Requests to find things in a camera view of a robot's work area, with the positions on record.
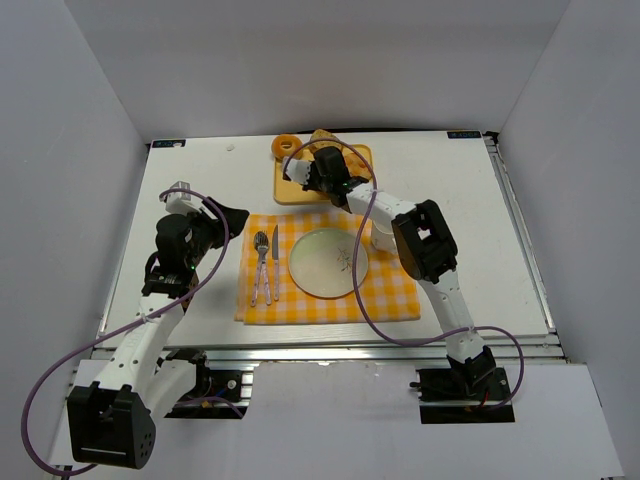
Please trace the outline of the glazed ring donut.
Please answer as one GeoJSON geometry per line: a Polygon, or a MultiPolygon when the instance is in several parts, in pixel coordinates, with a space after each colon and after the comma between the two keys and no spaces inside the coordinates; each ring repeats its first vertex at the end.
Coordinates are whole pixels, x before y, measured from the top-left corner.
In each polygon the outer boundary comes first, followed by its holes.
{"type": "Polygon", "coordinates": [[[301,145],[302,141],[296,135],[280,134],[273,139],[271,152],[277,161],[282,161],[294,154],[301,145]]]}

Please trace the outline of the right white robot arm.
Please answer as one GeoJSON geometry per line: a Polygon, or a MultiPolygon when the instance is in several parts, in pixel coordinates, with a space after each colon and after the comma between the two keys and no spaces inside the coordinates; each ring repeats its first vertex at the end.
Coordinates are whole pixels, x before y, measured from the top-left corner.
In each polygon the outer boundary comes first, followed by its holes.
{"type": "Polygon", "coordinates": [[[290,158],[282,172],[304,190],[322,193],[332,205],[392,231],[402,268],[424,290],[436,314],[452,376],[469,396],[483,389],[496,364],[461,292],[458,247],[438,204],[411,203],[383,192],[375,177],[351,174],[334,146],[317,150],[311,161],[290,158]]]}

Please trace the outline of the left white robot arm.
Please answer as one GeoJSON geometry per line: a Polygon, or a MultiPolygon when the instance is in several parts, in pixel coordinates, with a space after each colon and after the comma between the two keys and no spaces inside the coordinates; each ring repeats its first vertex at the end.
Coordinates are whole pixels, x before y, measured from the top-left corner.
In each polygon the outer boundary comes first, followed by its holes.
{"type": "Polygon", "coordinates": [[[187,193],[171,193],[164,202],[167,213],[156,224],[156,249],[145,266],[141,323],[124,334],[92,382],[67,398],[71,451],[80,463],[142,468],[159,420],[175,404],[211,390],[203,351],[162,352],[198,289],[197,266],[242,233],[249,213],[212,198],[196,206],[187,193]]]}

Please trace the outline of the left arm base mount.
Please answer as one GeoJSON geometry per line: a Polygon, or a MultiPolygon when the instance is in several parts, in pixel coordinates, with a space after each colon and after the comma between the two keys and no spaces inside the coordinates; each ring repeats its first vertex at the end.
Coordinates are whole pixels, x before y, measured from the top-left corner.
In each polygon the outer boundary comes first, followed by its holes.
{"type": "Polygon", "coordinates": [[[242,415],[246,413],[247,406],[241,406],[243,371],[210,367],[204,350],[183,348],[171,350],[164,358],[159,357],[156,372],[178,361],[195,366],[195,386],[179,398],[178,405],[167,413],[166,418],[239,420],[241,416],[231,404],[242,415]]]}

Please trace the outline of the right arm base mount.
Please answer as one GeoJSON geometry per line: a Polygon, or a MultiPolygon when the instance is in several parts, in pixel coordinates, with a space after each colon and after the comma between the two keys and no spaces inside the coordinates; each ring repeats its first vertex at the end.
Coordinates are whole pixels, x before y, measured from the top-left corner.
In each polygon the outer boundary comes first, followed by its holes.
{"type": "Polygon", "coordinates": [[[417,380],[410,389],[418,394],[420,420],[428,425],[499,424],[514,423],[511,402],[501,407],[511,394],[503,368],[475,393],[468,394],[456,382],[453,372],[445,368],[427,368],[417,371],[417,380]]]}

